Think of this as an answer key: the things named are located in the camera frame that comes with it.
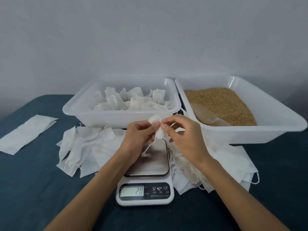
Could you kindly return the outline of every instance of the hand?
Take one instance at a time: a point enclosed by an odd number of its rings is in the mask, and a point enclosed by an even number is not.
[[[153,142],[152,136],[155,136],[159,127],[160,122],[152,125],[147,120],[132,122],[128,125],[119,151],[128,156],[130,166],[138,159],[142,147]]]
[[[177,128],[185,131],[176,132]],[[161,128],[175,142],[183,156],[196,168],[213,159],[206,149],[200,125],[183,115],[173,115],[161,122]]]

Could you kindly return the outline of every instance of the white container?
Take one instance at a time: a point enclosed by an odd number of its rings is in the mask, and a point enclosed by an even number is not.
[[[248,106],[258,126],[212,127],[199,122],[203,135],[218,142],[267,143],[285,132],[303,131],[307,128],[304,118],[243,78],[231,75],[192,76],[176,78],[175,84],[188,116],[197,122],[184,90],[227,87]]]
[[[124,87],[127,91],[134,87],[141,87],[144,95],[150,93],[150,89],[163,89],[166,91],[164,100],[173,101],[173,109],[170,110],[110,110],[93,111],[96,105],[91,99],[96,91],[105,96],[106,87],[114,87],[117,92]],[[64,106],[63,112],[76,116],[88,127],[127,128],[128,124],[140,120],[148,120],[155,114],[172,115],[181,108],[181,101],[177,93],[174,81],[163,77],[103,77],[88,82],[76,93]]]

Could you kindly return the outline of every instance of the forearm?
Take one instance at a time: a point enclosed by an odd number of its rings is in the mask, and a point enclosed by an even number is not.
[[[128,168],[126,155],[117,151],[45,230],[92,230],[106,200]]]
[[[218,161],[208,159],[209,167],[200,171],[210,181],[218,195],[243,230],[288,230],[273,214],[237,183]]]

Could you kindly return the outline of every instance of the person's right hand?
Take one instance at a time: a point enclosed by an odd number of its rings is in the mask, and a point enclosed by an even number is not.
[[[206,149],[199,123],[183,115],[173,115],[161,122],[160,126],[175,142],[183,156],[196,168],[213,159]],[[177,128],[185,131],[176,132]]]

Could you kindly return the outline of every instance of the digital scale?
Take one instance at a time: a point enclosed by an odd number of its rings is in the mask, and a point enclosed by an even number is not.
[[[156,140],[145,154],[139,156],[118,183],[115,196],[121,206],[171,203],[174,189],[164,139]]]

